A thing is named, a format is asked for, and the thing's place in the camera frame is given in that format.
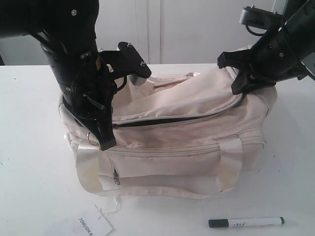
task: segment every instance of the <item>metal ring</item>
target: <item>metal ring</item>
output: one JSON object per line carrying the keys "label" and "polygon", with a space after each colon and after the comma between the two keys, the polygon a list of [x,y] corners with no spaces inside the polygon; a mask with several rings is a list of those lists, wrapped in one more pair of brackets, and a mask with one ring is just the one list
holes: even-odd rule
{"label": "metal ring", "polygon": [[90,132],[87,134],[87,139],[88,139],[88,142],[89,144],[93,145],[93,146],[98,146],[98,143],[93,143],[91,140],[90,140]]}

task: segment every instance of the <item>marker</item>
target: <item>marker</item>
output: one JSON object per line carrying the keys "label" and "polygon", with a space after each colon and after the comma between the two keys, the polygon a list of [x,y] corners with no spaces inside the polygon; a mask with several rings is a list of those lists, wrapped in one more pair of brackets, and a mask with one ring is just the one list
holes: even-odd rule
{"label": "marker", "polygon": [[209,220],[210,228],[283,225],[283,217]]}

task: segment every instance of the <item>white table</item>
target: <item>white table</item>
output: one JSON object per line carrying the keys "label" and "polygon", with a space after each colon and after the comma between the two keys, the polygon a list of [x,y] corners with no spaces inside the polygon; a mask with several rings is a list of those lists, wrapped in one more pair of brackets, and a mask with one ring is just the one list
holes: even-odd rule
{"label": "white table", "polygon": [[[213,64],[152,65],[154,74],[203,72]],[[48,66],[0,67],[0,235],[39,236],[53,223],[112,198],[80,186]],[[123,198],[109,218],[115,236],[314,235],[315,82],[277,85],[279,99],[264,125],[268,144],[257,171],[242,173],[231,192],[208,200]],[[214,230],[208,219],[283,216],[285,225]]]}

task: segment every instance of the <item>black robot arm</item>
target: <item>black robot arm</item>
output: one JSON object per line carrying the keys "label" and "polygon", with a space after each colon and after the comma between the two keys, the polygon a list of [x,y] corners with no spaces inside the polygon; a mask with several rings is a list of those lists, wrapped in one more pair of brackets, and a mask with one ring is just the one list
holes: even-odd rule
{"label": "black robot arm", "polygon": [[219,68],[240,69],[234,94],[274,86],[276,82],[314,75],[301,62],[315,51],[315,0],[308,0],[289,19],[255,7],[244,8],[241,23],[266,30],[249,50],[224,52]]}
{"label": "black robot arm", "polygon": [[2,0],[0,5],[0,38],[27,34],[36,38],[66,109],[96,136],[102,150],[115,146],[111,102],[121,89],[115,80],[132,75],[138,85],[151,71],[129,43],[121,42],[120,51],[98,52],[98,0]]}

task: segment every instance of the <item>white bag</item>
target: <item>white bag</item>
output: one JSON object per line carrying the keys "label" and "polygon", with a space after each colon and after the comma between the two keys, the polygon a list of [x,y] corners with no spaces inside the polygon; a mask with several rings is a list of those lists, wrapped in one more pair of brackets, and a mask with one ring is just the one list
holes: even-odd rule
{"label": "white bag", "polygon": [[128,82],[113,100],[117,146],[97,139],[60,105],[82,186],[100,196],[209,197],[234,187],[252,170],[265,141],[261,128],[277,99],[275,88],[233,95],[234,68]]}

